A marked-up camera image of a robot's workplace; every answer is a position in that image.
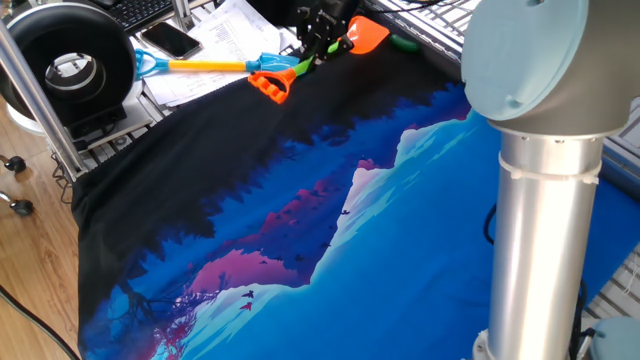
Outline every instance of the round black device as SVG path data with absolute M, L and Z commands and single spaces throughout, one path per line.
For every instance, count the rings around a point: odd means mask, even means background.
M 128 36 L 109 15 L 81 3 L 56 3 L 25 12 L 8 29 L 72 136 L 125 117 L 122 102 L 135 79 L 136 59 Z M 0 94 L 33 119 L 4 71 Z

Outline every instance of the caster wheel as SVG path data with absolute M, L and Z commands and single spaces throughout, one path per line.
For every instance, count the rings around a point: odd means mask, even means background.
M 18 200 L 9 205 L 20 216 L 29 216 L 33 214 L 33 203 L 29 200 Z
M 27 164 L 20 156 L 14 156 L 9 159 L 8 163 L 4 164 L 4 167 L 9 169 L 9 171 L 15 171 L 16 174 L 19 174 L 27 169 Z

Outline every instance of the black cloth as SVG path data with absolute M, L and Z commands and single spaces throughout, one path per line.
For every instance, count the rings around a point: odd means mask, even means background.
M 429 105 L 448 83 L 420 55 L 384 41 L 370 54 L 344 55 L 296 80 L 282 105 L 246 80 L 230 84 L 180 108 L 82 176 L 72 204 L 80 228 L 82 351 L 93 346 L 83 328 L 114 288 L 126 292 L 128 281 L 146 273 L 141 263 L 148 253 L 164 258 L 160 239 L 214 238 L 220 225 L 210 217 L 221 212 L 219 200 L 259 187 L 251 174 L 268 170 L 283 152 L 282 139 L 311 145 L 327 126 L 343 139 L 356 121 L 391 115 L 399 102 Z

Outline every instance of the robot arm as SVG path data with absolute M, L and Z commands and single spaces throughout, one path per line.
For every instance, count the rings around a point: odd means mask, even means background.
M 298 9 L 298 39 L 302 58 L 313 57 L 309 71 L 319 61 L 328 60 L 329 46 L 346 34 L 349 21 L 361 0 L 320 0 L 311 8 Z

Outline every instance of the wooden floor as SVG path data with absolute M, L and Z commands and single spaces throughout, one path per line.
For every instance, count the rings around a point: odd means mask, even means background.
M 0 284 L 53 327 L 74 349 L 78 333 L 78 227 L 44 138 L 20 130 L 0 102 L 0 154 L 23 157 L 28 170 L 0 168 L 0 190 L 31 200 L 36 212 L 16 215 L 0 202 Z M 0 300 L 0 360 L 68 359 L 58 346 Z

